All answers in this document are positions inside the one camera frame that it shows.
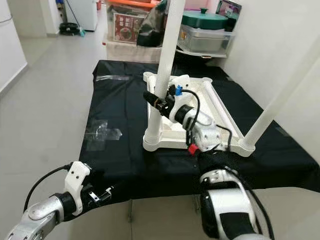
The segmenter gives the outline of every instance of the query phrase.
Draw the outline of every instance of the refrigerator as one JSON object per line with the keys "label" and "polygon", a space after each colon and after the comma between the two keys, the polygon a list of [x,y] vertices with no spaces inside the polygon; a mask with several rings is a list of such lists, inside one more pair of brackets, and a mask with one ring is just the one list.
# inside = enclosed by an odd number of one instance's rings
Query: refrigerator
{"label": "refrigerator", "polygon": [[[80,26],[87,31],[95,31],[98,23],[98,0],[68,0]],[[67,0],[64,0],[68,23],[77,23]]]}

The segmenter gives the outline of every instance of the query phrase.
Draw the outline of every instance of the green lid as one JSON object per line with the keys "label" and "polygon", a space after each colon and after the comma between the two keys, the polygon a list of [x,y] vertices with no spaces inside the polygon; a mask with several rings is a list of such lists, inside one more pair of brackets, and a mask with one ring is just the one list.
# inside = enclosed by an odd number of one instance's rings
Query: green lid
{"label": "green lid", "polygon": [[196,29],[224,29],[228,18],[219,14],[206,13],[207,10],[206,8],[201,8],[201,12],[184,11],[182,24]]}

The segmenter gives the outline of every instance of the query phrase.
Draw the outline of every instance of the black cloth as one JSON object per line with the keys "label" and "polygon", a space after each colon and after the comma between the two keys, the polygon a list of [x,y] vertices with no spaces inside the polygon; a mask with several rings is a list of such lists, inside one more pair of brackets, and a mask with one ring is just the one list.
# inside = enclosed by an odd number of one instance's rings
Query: black cloth
{"label": "black cloth", "polygon": [[[112,203],[129,199],[200,193],[197,159],[185,149],[147,152],[142,139],[147,128],[147,103],[143,99],[144,72],[157,72],[157,64],[100,60],[93,72],[94,92],[87,127],[107,120],[108,128],[119,129],[119,140],[106,140],[102,150],[88,149],[84,138],[79,160],[100,170],[95,187],[127,181],[129,186],[112,198]],[[262,109],[219,67],[176,60],[172,75],[209,77],[243,134]],[[320,171],[316,161],[276,123],[268,127],[250,157],[230,153],[228,164],[238,170],[254,189],[301,187],[320,192]]]}

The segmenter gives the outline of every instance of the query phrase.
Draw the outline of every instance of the blue connector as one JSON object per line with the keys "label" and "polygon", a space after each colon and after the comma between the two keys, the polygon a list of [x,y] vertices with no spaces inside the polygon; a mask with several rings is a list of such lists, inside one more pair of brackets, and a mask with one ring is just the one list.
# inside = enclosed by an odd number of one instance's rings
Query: blue connector
{"label": "blue connector", "polygon": [[178,85],[175,89],[175,95],[176,96],[181,96],[182,95],[182,86]]}

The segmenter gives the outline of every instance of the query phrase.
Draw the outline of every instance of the clear tape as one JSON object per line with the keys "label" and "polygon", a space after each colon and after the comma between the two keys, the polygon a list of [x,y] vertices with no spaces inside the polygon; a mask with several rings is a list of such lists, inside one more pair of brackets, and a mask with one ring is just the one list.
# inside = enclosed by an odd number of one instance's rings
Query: clear tape
{"label": "clear tape", "polygon": [[129,81],[129,76],[123,76],[123,75],[102,75],[97,76],[95,81],[103,81],[103,80],[120,80],[120,81]]}
{"label": "clear tape", "polygon": [[87,151],[102,151],[105,149],[106,141],[117,141],[122,136],[118,128],[108,128],[107,120],[93,120],[84,134],[87,141]]}

